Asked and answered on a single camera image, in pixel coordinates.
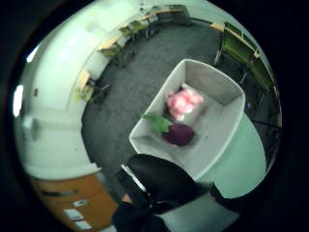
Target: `gray carpet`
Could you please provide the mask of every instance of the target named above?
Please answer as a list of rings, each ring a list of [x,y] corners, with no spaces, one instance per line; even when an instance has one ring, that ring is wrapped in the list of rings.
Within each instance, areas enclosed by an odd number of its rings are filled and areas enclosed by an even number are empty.
[[[125,68],[109,64],[98,85],[111,84],[105,100],[98,110],[88,104],[83,115],[82,135],[91,161],[102,167],[102,172],[113,189],[112,196],[118,201],[124,192],[115,173],[120,164],[134,154],[128,135],[160,89],[171,70],[183,59],[195,59],[212,64],[219,48],[219,33],[207,23],[192,26],[172,24],[157,25],[158,33],[149,41],[141,37],[128,43],[125,51],[134,50],[136,55]],[[225,57],[218,68],[234,80],[241,79],[239,64]],[[256,91],[254,80],[248,75],[243,86],[247,99],[254,103]],[[266,99],[257,109],[247,108],[250,118],[268,121],[271,99]],[[258,132],[267,146],[269,130],[257,125]]]

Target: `paper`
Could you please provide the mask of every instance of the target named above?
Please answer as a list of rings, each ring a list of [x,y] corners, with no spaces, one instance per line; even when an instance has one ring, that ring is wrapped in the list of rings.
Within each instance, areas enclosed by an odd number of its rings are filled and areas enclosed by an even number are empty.
[[[87,229],[93,228],[86,220],[76,221],[75,224],[82,230],[87,230]]]

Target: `wooden desk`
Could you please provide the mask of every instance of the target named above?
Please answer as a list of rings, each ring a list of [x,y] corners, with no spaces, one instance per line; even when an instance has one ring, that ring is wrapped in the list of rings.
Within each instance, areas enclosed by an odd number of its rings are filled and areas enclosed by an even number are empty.
[[[159,15],[159,14],[164,14],[164,13],[177,13],[177,12],[183,12],[182,9],[169,9],[168,7],[160,9],[160,10],[155,10],[155,11],[150,11],[148,12],[145,16],[138,18],[138,20],[148,20],[150,17]]]
[[[103,50],[103,49],[107,49],[109,47],[111,47],[114,43],[117,42],[117,40],[122,36],[122,34],[118,34],[115,35],[111,38],[109,38],[107,41],[102,42],[99,46],[98,46],[98,50]]]

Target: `green chair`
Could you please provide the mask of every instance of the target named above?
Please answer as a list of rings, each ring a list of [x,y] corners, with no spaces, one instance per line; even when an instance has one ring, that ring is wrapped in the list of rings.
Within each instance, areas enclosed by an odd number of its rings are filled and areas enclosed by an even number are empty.
[[[225,22],[224,23],[224,26],[228,29],[230,29],[231,31],[233,31],[234,33],[238,34],[240,37],[241,37],[241,31],[236,27],[234,26],[233,24],[231,24],[230,22]]]
[[[255,51],[258,50],[257,45],[254,44],[245,34],[243,34],[243,39],[244,39],[247,43],[249,43],[249,45],[251,46],[251,48],[252,48],[253,50],[255,50]]]
[[[169,5],[171,11],[176,10],[178,12],[171,13],[174,23],[176,25],[189,26],[192,24],[190,14],[184,5]]]
[[[236,37],[231,31],[226,29],[223,31],[220,49],[217,51],[214,58],[215,66],[223,53],[229,54],[239,61],[244,66],[244,74],[246,74],[246,70],[253,58],[254,50]]]
[[[81,91],[79,88],[76,88],[74,91],[74,99],[76,101],[89,102],[92,98],[94,91],[95,91],[94,86],[90,85],[86,85],[83,91]]]
[[[101,52],[104,56],[111,58],[111,61],[118,66],[122,63],[121,50],[122,48],[119,45],[114,44],[109,48],[100,50],[99,52]]]
[[[133,35],[133,31],[131,31],[128,26],[119,28],[124,37],[130,37]]]
[[[255,80],[261,87],[261,96],[258,100],[258,105],[261,104],[265,93],[269,92],[275,85],[272,73],[263,63],[261,57],[250,63],[249,71],[254,76]]]
[[[74,99],[89,103],[101,103],[105,98],[107,88],[109,88],[109,84],[103,87],[86,85],[83,91],[80,91],[79,88],[75,89]]]
[[[140,21],[138,20],[133,20],[128,27],[132,30],[133,32],[133,39],[137,39],[138,38],[138,34],[141,31],[145,31],[145,36],[146,39],[149,38],[149,24],[142,24]]]

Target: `white box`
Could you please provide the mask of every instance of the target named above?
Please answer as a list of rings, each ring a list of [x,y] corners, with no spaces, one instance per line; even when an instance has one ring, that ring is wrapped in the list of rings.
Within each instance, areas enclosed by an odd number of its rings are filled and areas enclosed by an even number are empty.
[[[242,116],[245,96],[225,73],[202,62],[184,59],[170,73],[144,114],[164,115],[166,96],[186,83],[204,94],[205,108],[192,128],[193,139],[183,147],[167,143],[148,120],[140,119],[129,135],[138,154],[170,160],[194,180],[205,174],[230,143]]]

